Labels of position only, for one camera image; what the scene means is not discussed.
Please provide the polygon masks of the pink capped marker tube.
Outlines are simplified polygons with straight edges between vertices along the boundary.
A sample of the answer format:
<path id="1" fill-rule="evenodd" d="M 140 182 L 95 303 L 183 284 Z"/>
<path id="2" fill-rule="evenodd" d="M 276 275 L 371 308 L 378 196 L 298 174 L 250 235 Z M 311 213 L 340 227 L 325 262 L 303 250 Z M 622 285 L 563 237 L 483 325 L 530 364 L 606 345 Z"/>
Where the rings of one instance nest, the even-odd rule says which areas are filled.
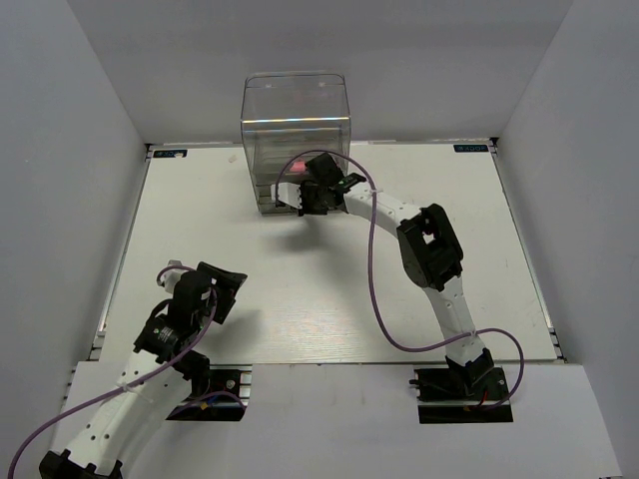
<path id="1" fill-rule="evenodd" d="M 303 175 L 307 171 L 306 162 L 303 160 L 297 160 L 291 164 L 288 169 L 289 175 Z"/>

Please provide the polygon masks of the clear acrylic drawer organizer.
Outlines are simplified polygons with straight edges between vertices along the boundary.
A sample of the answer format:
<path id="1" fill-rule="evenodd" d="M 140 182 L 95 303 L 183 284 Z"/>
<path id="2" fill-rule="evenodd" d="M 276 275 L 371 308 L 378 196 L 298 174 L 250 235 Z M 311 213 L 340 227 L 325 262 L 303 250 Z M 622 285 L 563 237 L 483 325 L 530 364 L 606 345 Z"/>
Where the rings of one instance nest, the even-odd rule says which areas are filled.
<path id="1" fill-rule="evenodd" d="M 345 78 L 326 71 L 259 73 L 244 84 L 241 133 L 260 214 L 288 214 L 277 207 L 271 185 L 278 175 L 296 183 L 307 177 L 289 175 L 297 160 L 323 150 L 349 153 L 351 121 Z"/>

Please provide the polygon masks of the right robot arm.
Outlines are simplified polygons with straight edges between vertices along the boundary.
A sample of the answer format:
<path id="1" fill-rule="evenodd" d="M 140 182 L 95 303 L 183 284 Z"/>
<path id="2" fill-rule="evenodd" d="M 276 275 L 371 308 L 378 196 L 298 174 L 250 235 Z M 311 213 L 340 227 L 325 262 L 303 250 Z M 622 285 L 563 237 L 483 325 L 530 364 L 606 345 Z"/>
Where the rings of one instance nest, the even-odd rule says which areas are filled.
<path id="1" fill-rule="evenodd" d="M 296 208 L 309 215 L 341 210 L 370 222 L 369 240 L 376 228 L 397 240 L 403 269 L 426 294 L 443 335 L 450 387 L 462 397 L 476 396 L 494 363 L 476 333 L 462 287 L 463 251 L 443 207 L 403 202 L 364 172 L 346 175 L 328 151 L 315 151 L 306 169 L 311 177 L 299 185 Z"/>

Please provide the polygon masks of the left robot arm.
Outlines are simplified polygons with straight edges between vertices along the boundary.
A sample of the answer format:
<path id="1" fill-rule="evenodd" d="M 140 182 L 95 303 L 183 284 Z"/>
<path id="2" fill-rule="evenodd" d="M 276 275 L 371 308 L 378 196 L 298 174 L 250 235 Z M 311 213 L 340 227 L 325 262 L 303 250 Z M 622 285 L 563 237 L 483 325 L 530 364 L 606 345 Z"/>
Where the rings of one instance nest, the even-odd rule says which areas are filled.
<path id="1" fill-rule="evenodd" d="M 211 361 L 196 346 L 226 320 L 247 278 L 205 262 L 161 269 L 156 283 L 168 298 L 150 313 L 115 387 L 93 399 L 98 408 L 84 428 L 41 460 L 41 477 L 124 477 L 162 422 L 209 391 Z"/>

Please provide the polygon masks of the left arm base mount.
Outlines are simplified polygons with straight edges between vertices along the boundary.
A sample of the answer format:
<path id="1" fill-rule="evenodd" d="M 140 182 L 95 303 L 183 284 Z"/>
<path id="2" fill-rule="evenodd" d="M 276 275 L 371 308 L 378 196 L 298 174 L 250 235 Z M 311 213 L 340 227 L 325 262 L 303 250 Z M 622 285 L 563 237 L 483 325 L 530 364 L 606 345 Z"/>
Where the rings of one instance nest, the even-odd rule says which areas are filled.
<path id="1" fill-rule="evenodd" d="M 250 365 L 211 366 L 168 420 L 240 422 L 250 401 L 252 372 Z"/>

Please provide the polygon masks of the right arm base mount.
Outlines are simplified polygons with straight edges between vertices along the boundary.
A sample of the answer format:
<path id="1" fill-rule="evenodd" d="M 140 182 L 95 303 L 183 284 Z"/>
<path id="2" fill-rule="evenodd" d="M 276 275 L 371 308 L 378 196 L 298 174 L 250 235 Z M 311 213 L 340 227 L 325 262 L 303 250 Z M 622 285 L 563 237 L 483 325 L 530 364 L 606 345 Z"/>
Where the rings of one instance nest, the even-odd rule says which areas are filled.
<path id="1" fill-rule="evenodd" d="M 471 392 L 455 390 L 447 368 L 414 370 L 408 381 L 416 392 L 420 424 L 511 423 L 513 414 L 501 367 L 482 378 Z"/>

